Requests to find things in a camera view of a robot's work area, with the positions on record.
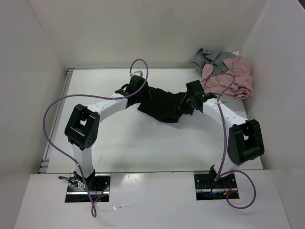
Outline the black pleated skirt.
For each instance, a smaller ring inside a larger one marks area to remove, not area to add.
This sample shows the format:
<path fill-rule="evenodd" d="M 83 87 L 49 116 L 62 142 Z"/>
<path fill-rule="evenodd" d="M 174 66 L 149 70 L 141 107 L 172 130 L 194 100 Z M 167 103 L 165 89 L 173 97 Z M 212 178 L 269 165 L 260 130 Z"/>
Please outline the black pleated skirt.
<path fill-rule="evenodd" d="M 142 102 L 138 111 L 163 123 L 177 123 L 183 115 L 178 106 L 186 92 L 173 94 L 154 87 L 149 87 L 149 91 L 151 98 Z"/>

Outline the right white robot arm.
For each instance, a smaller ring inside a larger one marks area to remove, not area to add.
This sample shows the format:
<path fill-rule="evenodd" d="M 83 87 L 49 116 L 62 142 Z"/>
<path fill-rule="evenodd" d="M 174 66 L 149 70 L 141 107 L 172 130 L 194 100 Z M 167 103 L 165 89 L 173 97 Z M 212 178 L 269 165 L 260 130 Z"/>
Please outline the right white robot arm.
<path fill-rule="evenodd" d="M 178 106 L 181 112 L 191 115 L 194 110 L 199 110 L 223 126 L 222 160 L 211 166 L 209 171 L 211 186 L 220 187 L 225 183 L 225 177 L 237 171 L 240 165 L 264 154 L 260 124 L 255 119 L 247 120 L 239 116 L 215 94 L 206 94 L 198 80 L 187 83 L 186 88 L 186 95 Z"/>

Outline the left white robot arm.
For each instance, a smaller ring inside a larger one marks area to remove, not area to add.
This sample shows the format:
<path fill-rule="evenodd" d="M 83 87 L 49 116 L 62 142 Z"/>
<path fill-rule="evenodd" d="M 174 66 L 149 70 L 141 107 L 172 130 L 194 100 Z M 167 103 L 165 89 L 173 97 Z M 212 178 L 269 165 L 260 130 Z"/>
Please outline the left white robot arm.
<path fill-rule="evenodd" d="M 95 169 L 92 164 L 92 146 L 97 140 L 100 123 L 128 107 L 150 99 L 149 86 L 141 71 L 131 74 L 130 82 L 114 92 L 110 100 L 74 107 L 65 128 L 76 159 L 74 177 L 83 190 L 95 185 Z"/>

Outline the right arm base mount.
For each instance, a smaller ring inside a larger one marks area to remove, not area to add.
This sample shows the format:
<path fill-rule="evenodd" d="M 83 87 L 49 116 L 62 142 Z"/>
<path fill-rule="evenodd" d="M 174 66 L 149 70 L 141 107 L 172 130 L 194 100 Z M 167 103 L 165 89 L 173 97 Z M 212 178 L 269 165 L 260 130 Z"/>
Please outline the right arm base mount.
<path fill-rule="evenodd" d="M 208 172 L 194 173 L 196 200 L 239 199 L 234 174 L 214 181 Z"/>

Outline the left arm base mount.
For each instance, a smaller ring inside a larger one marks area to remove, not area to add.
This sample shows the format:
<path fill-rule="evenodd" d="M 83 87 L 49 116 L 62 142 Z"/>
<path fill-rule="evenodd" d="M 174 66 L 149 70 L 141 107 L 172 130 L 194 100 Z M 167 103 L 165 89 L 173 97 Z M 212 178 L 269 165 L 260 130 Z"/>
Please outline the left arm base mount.
<path fill-rule="evenodd" d="M 88 193 L 82 181 L 79 181 L 74 174 L 68 177 L 59 176 L 60 180 L 68 182 L 65 203 L 90 202 Z M 111 175 L 97 173 L 95 178 L 89 182 L 88 188 L 93 201 L 109 202 Z"/>

